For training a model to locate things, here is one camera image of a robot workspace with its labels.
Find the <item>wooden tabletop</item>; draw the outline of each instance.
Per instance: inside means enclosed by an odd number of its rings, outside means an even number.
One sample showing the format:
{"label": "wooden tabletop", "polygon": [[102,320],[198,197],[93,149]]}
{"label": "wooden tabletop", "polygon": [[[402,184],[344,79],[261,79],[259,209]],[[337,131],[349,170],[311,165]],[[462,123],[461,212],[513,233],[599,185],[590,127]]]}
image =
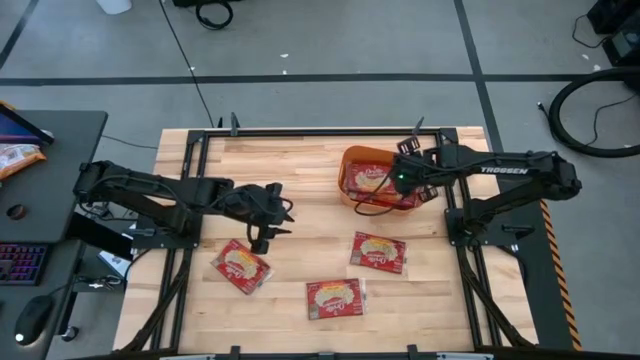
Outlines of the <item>wooden tabletop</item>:
{"label": "wooden tabletop", "polygon": [[[481,127],[457,129],[460,144],[488,151]],[[187,132],[164,130],[156,174],[180,177]],[[248,245],[244,224],[205,217],[191,267],[180,353],[228,353],[232,345],[240,345],[243,353],[404,352],[408,344],[416,344],[420,351],[472,350],[458,262],[444,223],[444,193],[408,216],[363,217],[339,199],[337,176],[345,149],[365,145],[395,151],[399,140],[394,136],[214,138],[206,175],[228,177],[236,185],[281,182],[283,196],[295,203],[296,222],[286,224],[293,233],[272,240],[263,256],[275,271],[273,277],[247,296],[210,265],[229,240]],[[423,148],[435,146],[433,137],[420,141]],[[199,149],[194,152],[193,171],[197,153]],[[469,187],[473,197],[498,192],[494,176],[472,176]],[[404,273],[349,265],[356,231],[405,241]],[[492,247],[484,248],[484,255],[496,303],[535,343],[516,259]],[[157,303],[165,256],[165,250],[153,250],[134,265],[114,348],[133,338]],[[354,277],[365,279],[365,315],[308,320],[305,283]],[[481,304],[478,308],[488,343],[484,309]],[[163,345],[168,344],[173,309],[167,314]]]}

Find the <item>snack package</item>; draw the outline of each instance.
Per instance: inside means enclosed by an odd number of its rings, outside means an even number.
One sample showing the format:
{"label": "snack package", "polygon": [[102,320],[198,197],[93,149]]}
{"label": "snack package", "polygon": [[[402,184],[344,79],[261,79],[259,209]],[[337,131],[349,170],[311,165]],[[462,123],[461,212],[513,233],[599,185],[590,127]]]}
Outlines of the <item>snack package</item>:
{"label": "snack package", "polygon": [[[380,185],[390,170],[390,167],[384,165],[352,163],[347,166],[346,190],[371,193]],[[391,179],[387,178],[376,194],[396,195]]]}
{"label": "snack package", "polygon": [[266,262],[237,240],[231,240],[211,265],[247,295],[251,295],[273,275]]}
{"label": "snack package", "polygon": [[350,263],[402,274],[406,254],[407,244],[402,241],[356,232]]}
{"label": "snack package", "polygon": [[47,157],[40,147],[31,144],[0,144],[0,180],[6,179],[27,166]]}
{"label": "snack package", "polygon": [[393,205],[401,210],[420,206],[420,201],[416,194],[411,194],[405,198],[398,194],[391,179],[386,179],[384,185],[373,196],[370,196],[391,170],[389,166],[350,163],[347,164],[346,168],[347,171],[342,188],[351,200],[363,201],[383,207]]}
{"label": "snack package", "polygon": [[307,284],[309,320],[362,315],[364,279],[321,281]]}

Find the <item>gray floor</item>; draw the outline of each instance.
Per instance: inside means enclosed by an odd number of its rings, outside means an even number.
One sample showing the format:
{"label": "gray floor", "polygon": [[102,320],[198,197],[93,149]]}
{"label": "gray floor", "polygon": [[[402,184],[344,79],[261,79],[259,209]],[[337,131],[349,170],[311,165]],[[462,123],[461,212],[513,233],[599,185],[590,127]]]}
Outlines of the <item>gray floor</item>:
{"label": "gray floor", "polygon": [[[0,47],[28,2],[0,0]],[[106,16],[94,1],[40,0],[0,68],[0,81],[188,76],[158,3],[133,2],[131,11]],[[573,20],[594,2],[464,0],[482,71],[609,68],[601,49],[583,48],[570,36]],[[471,74],[454,0],[245,0],[233,7],[231,26],[210,32],[167,1],[196,75]],[[578,36],[598,41],[586,21]],[[587,158],[557,145],[535,104],[548,104],[564,85],[493,82],[487,88],[505,150],[557,149],[584,183],[580,196],[551,208],[585,349],[640,353],[638,159]],[[243,126],[412,125],[423,115],[428,125],[485,126],[471,81],[219,83],[201,89],[214,119],[234,111]],[[590,139],[595,109],[628,94],[619,83],[585,88],[563,109],[567,128]],[[24,109],[105,110],[106,134],[145,145],[157,145],[162,128],[208,126],[189,84],[0,86],[0,99]],[[603,112],[599,144],[637,144],[639,109],[634,99]],[[96,157],[150,171],[155,152],[103,139]],[[71,343],[56,342],[49,358],[107,353],[121,302],[119,295],[82,295],[72,318],[82,334]]]}

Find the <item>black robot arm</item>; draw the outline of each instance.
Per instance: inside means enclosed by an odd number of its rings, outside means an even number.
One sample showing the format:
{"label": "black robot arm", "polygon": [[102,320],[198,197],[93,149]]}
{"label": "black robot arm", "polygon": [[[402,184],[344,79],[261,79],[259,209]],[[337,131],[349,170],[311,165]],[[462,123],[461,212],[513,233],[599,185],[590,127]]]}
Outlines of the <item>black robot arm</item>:
{"label": "black robot arm", "polygon": [[[153,220],[165,234],[177,239],[188,236],[199,226],[193,214],[222,215],[247,224],[251,251],[266,254],[268,240],[287,230],[270,227],[293,221],[288,215],[291,201],[280,196],[282,184],[266,187],[244,185],[234,188],[230,179],[171,179],[123,168],[109,161],[83,164],[74,194],[80,203],[108,201]],[[149,198],[174,200],[161,205]],[[253,238],[252,227],[258,228]]]}
{"label": "black robot arm", "polygon": [[[406,146],[409,141],[413,146]],[[429,186],[453,185],[474,174],[523,180],[511,190],[464,204],[459,226],[471,236],[482,232],[498,214],[540,199],[568,200],[582,188],[574,166],[556,152],[478,152],[464,145],[445,144],[420,153],[418,147],[417,138],[410,138],[399,144],[401,153],[394,156],[390,177],[403,195]]]}

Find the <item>keyboard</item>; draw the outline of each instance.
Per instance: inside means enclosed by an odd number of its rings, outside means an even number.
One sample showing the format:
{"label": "keyboard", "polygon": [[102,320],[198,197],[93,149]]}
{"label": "keyboard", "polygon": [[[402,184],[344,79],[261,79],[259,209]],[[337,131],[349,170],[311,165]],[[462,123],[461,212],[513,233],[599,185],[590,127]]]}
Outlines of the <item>keyboard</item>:
{"label": "keyboard", "polygon": [[0,286],[38,285],[48,245],[0,243]]}

